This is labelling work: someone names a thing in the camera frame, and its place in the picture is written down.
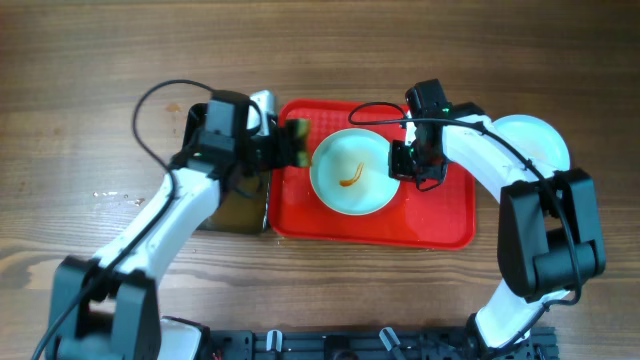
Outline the green yellow sponge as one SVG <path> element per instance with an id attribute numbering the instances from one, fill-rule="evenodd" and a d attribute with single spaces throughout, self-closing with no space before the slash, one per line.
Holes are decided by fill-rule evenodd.
<path id="1" fill-rule="evenodd" d="M 308 138 L 311 125 L 308 119 L 294 119 L 293 125 L 293 159 L 294 165 L 300 168 L 311 166 L 311 155 L 308 150 Z"/>

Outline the white plate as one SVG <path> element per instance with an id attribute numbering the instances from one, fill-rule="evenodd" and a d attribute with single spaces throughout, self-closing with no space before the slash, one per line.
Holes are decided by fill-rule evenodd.
<path id="1" fill-rule="evenodd" d="M 309 171 L 311 186 L 331 210 L 372 214 L 395 197 L 400 182 L 389 175 L 390 142 L 366 129 L 337 131 L 320 142 Z"/>
<path id="2" fill-rule="evenodd" d="M 494 127 L 520 148 L 555 168 L 570 169 L 570 152 L 560 133 L 544 120 L 524 114 L 502 117 Z"/>

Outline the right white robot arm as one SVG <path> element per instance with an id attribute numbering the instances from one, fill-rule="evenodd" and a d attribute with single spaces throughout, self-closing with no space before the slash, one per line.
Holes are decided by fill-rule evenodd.
<path id="1" fill-rule="evenodd" d="M 438 186 L 448 164 L 462 166 L 498 201 L 497 261 L 502 280 L 465 326 L 469 359 L 494 359 L 525 346 L 540 318 L 579 303 L 584 284 L 605 270 L 594 182 L 580 168 L 544 160 L 532 145 L 565 145 L 546 122 L 523 140 L 476 104 L 413 104 L 396 124 L 392 174 Z"/>

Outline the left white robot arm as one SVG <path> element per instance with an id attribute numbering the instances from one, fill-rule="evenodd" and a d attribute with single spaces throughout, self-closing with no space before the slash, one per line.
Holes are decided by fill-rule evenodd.
<path id="1" fill-rule="evenodd" d="M 163 183 L 133 222 L 89 260 L 57 268 L 48 329 L 34 350 L 47 359 L 199 359 L 209 330 L 163 318 L 157 287 L 196 228 L 220 207 L 244 169 L 309 164 L 309 129 L 269 134 L 195 130 L 166 165 Z"/>

